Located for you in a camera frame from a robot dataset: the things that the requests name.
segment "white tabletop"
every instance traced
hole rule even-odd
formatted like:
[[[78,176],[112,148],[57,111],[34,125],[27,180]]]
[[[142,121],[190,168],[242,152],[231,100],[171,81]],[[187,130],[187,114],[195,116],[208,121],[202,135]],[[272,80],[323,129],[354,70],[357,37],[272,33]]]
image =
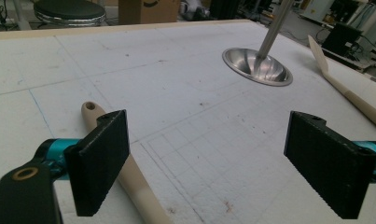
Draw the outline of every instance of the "white tabletop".
[[[270,55],[292,72],[286,87],[224,64],[225,49],[259,49],[266,32],[234,21],[0,35],[0,177],[48,138],[84,137],[80,107],[94,101],[127,110],[132,154],[174,223],[376,223],[376,185],[359,220],[342,220],[283,155],[291,110],[348,139],[376,140],[310,50],[277,37]],[[328,62],[376,105],[376,83]],[[91,218],[77,217],[68,181],[55,186],[66,224],[142,222],[118,183]]]

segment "light wood handle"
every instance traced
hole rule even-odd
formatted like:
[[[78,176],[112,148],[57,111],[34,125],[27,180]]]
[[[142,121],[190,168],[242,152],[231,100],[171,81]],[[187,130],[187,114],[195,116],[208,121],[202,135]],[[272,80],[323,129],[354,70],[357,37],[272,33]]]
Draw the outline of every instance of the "light wood handle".
[[[355,105],[363,114],[368,117],[374,124],[376,124],[376,108],[368,104],[368,102],[362,100],[359,96],[355,93],[348,91],[344,94],[345,98],[347,98],[353,105]]]
[[[97,118],[105,114],[94,102],[82,105],[82,117],[89,131],[97,126]],[[127,158],[118,175],[118,182],[126,190],[138,212],[147,224],[171,224],[158,199],[147,184],[132,154]]]
[[[97,127],[97,118],[106,114],[105,111],[94,102],[86,102],[81,108],[82,117],[85,120],[86,128],[91,132]]]
[[[328,73],[324,73],[324,78],[376,125],[376,108],[364,101],[352,91],[348,90],[344,85],[342,85]]]

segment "metal rod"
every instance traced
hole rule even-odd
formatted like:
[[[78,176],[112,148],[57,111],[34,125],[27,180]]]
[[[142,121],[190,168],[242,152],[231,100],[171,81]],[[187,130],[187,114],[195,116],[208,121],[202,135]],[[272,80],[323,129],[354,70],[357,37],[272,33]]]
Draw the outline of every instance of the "metal rod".
[[[260,46],[260,50],[258,52],[258,58],[260,59],[260,61],[265,59],[267,55],[269,54],[270,48],[272,47],[272,44],[274,43],[275,37],[277,37],[278,32],[280,31],[281,26],[284,23],[285,17],[288,14],[289,9],[292,7],[293,3],[294,3],[294,0],[284,0],[281,3],[280,8],[278,9],[278,13],[275,17],[275,20],[270,26],[270,29],[267,32],[262,45]]]
[[[260,2],[261,2],[261,0],[256,1],[255,6],[254,6],[254,10],[253,10],[254,14],[258,14],[258,8],[259,8],[259,5],[260,5]]]

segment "floor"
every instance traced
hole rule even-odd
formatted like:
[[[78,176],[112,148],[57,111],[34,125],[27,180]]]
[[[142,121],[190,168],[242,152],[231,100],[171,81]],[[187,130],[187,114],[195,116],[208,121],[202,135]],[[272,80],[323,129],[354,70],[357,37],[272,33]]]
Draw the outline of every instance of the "floor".
[[[3,0],[0,0],[0,6],[4,4]],[[44,24],[39,21],[33,10],[33,3],[30,0],[21,0],[21,6],[23,9],[24,16],[28,22],[30,22],[31,28],[33,30],[37,29],[58,29],[59,26]],[[276,14],[278,9],[278,4],[272,4],[273,12]],[[11,22],[8,24],[7,29],[10,31],[18,30],[15,22],[17,20],[16,13],[13,10],[13,2],[7,1],[7,12],[8,17],[11,18]],[[104,25],[118,25],[118,7],[105,7],[106,10],[106,20]],[[301,17],[300,13],[302,11],[298,8],[292,8],[290,13],[287,15],[284,25],[280,30],[280,35],[284,35],[303,46],[309,47],[307,35],[311,35],[318,43],[322,43],[329,35],[329,30],[321,26],[320,24],[308,21]],[[260,22],[265,25],[270,25],[272,19],[265,16],[260,16]],[[376,77],[376,67],[371,67],[362,73],[369,73],[371,76]]]

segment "wooden stick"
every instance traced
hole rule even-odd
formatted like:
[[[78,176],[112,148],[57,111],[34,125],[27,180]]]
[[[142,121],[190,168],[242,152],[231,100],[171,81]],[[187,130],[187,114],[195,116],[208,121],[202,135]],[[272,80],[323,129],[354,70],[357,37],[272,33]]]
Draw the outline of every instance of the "wooden stick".
[[[85,120],[88,131],[97,126],[97,118],[105,114],[105,111],[94,102],[86,102],[81,108],[82,117]],[[147,224],[171,224],[171,220],[165,214],[158,199],[147,184],[134,157],[129,158],[121,168],[118,182],[126,190],[135,207]]]

